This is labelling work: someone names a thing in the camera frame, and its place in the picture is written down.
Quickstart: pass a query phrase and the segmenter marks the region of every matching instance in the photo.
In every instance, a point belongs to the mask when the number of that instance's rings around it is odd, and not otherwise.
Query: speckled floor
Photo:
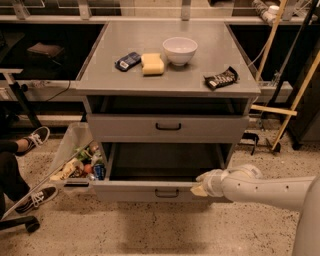
[[[292,149],[281,139],[281,152],[265,146],[277,125],[255,129],[260,141],[238,145],[231,160],[251,163],[266,178],[316,175],[320,145]],[[60,139],[52,138],[24,158],[23,177],[31,186],[47,175]],[[28,234],[23,226],[0,231],[1,255],[291,255],[298,213],[254,203],[103,203],[95,195],[60,191],[51,202],[31,212],[40,229]]]

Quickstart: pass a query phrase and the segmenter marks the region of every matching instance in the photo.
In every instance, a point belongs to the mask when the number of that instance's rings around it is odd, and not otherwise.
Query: shoelace
[[[32,140],[36,147],[40,147],[43,144],[43,141],[41,140],[39,134],[33,133],[29,136],[29,139]]]
[[[38,193],[34,193],[34,194],[31,195],[31,200],[32,200],[33,206],[35,208],[39,207],[39,205],[43,201],[43,199],[44,199],[44,195],[43,195],[42,191],[40,191]]]

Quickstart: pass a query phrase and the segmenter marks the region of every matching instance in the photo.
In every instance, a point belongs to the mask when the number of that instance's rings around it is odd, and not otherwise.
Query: black pants
[[[0,141],[0,218],[6,210],[4,194],[12,201],[18,201],[30,190],[20,175],[14,155],[18,144],[14,141]]]

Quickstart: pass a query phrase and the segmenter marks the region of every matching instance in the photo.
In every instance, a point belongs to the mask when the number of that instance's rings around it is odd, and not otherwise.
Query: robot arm
[[[246,164],[204,173],[191,191],[198,196],[224,196],[233,202],[262,203],[300,212],[314,178],[263,179],[257,167]]]
[[[222,197],[233,202],[255,202],[300,212],[293,256],[320,252],[320,176],[262,179],[250,164],[212,170],[200,175],[191,191],[198,196]]]

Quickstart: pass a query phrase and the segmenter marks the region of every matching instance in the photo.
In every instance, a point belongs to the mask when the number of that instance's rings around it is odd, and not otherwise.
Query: sponge
[[[142,73],[144,75],[161,75],[164,72],[164,64],[160,53],[144,53],[141,56]]]

